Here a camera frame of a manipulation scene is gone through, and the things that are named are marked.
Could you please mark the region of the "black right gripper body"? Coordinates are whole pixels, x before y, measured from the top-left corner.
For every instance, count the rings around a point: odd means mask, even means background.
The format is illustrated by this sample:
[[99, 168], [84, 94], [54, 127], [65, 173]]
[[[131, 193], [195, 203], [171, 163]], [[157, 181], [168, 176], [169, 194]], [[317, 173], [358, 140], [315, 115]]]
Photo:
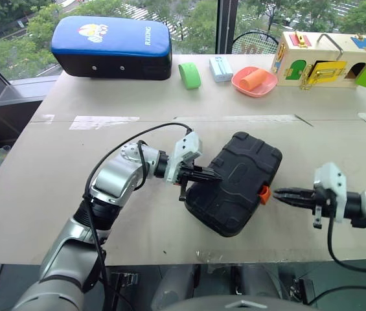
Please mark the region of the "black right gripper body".
[[336, 215], [336, 195], [330, 189], [322, 186], [316, 186], [312, 198], [314, 199], [314, 208], [312, 209], [313, 227], [322, 228], [322, 217], [335, 218]]

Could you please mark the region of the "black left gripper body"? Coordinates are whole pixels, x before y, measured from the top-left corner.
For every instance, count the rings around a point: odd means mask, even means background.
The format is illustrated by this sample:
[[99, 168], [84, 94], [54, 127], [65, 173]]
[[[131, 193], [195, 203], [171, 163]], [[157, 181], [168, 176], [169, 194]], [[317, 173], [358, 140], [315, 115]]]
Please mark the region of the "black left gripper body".
[[195, 172], [195, 159], [202, 155], [202, 152], [185, 151], [177, 156], [176, 180], [174, 185], [180, 187], [179, 201], [186, 200], [187, 183], [193, 178]]

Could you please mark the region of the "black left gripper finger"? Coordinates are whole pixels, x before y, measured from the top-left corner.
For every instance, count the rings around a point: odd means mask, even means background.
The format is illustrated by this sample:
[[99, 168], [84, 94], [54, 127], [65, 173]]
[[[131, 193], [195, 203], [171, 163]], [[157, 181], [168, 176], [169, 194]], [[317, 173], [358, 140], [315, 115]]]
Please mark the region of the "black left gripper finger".
[[208, 183], [208, 182], [220, 182], [222, 177], [220, 175], [215, 174], [194, 174], [189, 176], [189, 181], [199, 182], [199, 183]]
[[201, 167], [198, 165], [194, 165], [194, 171], [208, 177], [219, 177], [219, 173], [217, 173], [214, 169], [209, 167]]

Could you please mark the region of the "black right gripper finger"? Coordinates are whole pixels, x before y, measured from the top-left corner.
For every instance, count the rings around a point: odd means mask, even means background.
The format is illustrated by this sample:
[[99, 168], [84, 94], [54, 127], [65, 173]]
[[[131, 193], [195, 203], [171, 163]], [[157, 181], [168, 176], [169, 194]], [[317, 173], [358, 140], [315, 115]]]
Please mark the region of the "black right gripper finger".
[[313, 193], [313, 189], [304, 189], [299, 187], [279, 188], [275, 190], [275, 196], [277, 198], [310, 198]]
[[274, 195], [274, 198], [279, 200], [282, 203], [287, 205], [291, 205], [294, 207], [299, 208], [314, 208], [315, 201], [312, 198], [302, 198], [296, 196], [281, 196], [281, 195]]

